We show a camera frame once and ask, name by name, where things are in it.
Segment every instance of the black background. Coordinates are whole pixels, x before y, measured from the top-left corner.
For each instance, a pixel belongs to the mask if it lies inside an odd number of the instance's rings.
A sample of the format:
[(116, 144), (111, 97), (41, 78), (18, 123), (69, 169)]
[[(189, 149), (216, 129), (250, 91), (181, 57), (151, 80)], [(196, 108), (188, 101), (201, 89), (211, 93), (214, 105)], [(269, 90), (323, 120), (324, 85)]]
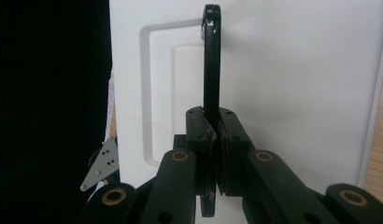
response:
[(74, 223), (105, 140), (108, 0), (0, 2), (0, 223)]

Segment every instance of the white tray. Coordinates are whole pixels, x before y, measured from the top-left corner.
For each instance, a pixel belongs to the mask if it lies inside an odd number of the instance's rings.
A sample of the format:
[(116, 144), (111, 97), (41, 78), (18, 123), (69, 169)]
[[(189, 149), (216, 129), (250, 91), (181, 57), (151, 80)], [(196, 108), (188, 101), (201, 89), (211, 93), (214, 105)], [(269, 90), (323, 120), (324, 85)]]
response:
[[(121, 181), (157, 173), (186, 110), (203, 103), (205, 1), (110, 0)], [(215, 1), (220, 106), (256, 148), (277, 153), (321, 193), (361, 186), (383, 82), (383, 1)], [(246, 223), (239, 199), (215, 218)]]

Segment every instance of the metal bracket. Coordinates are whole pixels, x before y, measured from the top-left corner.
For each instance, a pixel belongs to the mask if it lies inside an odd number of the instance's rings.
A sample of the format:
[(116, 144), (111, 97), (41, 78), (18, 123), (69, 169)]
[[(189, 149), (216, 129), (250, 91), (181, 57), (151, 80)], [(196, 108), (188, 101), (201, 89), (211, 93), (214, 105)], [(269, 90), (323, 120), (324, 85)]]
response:
[(92, 168), (80, 186), (81, 191), (86, 191), (99, 181), (119, 170), (119, 151), (114, 138), (108, 138), (95, 159)]

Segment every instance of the wooden surface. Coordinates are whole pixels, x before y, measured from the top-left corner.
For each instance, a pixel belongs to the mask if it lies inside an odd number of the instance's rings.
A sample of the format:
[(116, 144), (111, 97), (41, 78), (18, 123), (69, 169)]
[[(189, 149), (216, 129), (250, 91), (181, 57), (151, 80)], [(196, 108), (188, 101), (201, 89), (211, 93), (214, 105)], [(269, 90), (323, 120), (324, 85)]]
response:
[(383, 92), (364, 188), (383, 202)]

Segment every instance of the black cloth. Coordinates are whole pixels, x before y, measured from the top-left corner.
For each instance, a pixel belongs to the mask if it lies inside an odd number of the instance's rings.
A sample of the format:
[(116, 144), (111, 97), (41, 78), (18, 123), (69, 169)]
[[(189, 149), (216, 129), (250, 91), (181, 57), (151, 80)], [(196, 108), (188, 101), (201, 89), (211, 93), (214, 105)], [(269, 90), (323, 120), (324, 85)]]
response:
[(108, 0), (0, 1), (0, 223), (74, 223), (105, 140)]

